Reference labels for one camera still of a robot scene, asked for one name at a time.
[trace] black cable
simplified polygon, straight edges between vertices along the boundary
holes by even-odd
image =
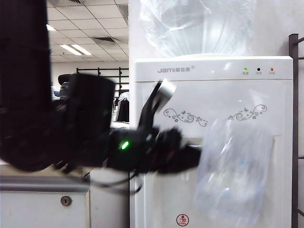
[[[80,175],[83,175],[83,169],[81,169],[81,168],[75,168],[74,170],[77,171],[77,172],[79,172]],[[63,173],[68,178],[71,178],[73,181],[78,181],[79,180],[79,176],[72,175],[71,173],[65,173],[65,172],[63,172]],[[137,189],[135,189],[135,190],[117,189],[117,188],[113,188],[113,186],[116,186],[116,185],[125,183],[127,181],[130,181],[134,177],[137,177],[138,174],[139,174],[138,172],[135,172],[134,174],[132,174],[128,178],[125,178],[125,179],[122,179],[122,180],[119,180],[119,181],[115,181],[115,182],[111,182],[111,183],[103,183],[103,182],[95,181],[95,180],[86,178],[86,176],[82,177],[81,181],[85,182],[85,183],[93,184],[93,185],[95,185],[97,187],[100,187],[100,188],[111,188],[111,192],[116,192],[116,193],[120,193],[120,194],[134,195],[134,194],[138,193],[142,189],[142,187],[143,187],[143,183],[142,182],[140,182],[139,187]]]

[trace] plastic bag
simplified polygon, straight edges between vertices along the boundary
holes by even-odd
[[[256,0],[141,0],[149,43],[165,57],[250,55]]]
[[[194,206],[231,225],[259,219],[272,135],[252,122],[216,121],[206,134]]]

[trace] indicator light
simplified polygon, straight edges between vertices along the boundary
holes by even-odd
[[[129,142],[128,142],[128,141],[125,141],[125,142],[122,144],[122,150],[126,149],[128,146],[129,146]]]

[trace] brand logo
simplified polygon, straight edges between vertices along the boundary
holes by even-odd
[[[181,214],[176,218],[177,225],[185,227],[189,223],[189,217],[185,214]]]
[[[191,69],[193,70],[195,67],[176,67],[176,68],[161,68],[157,72],[158,73],[172,73],[172,72],[189,72]]]

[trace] red logo sticker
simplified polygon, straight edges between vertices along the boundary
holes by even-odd
[[[189,217],[187,215],[185,215],[185,214],[180,214],[176,218],[176,222],[177,222],[177,225],[179,225],[181,227],[185,227],[189,223]]]

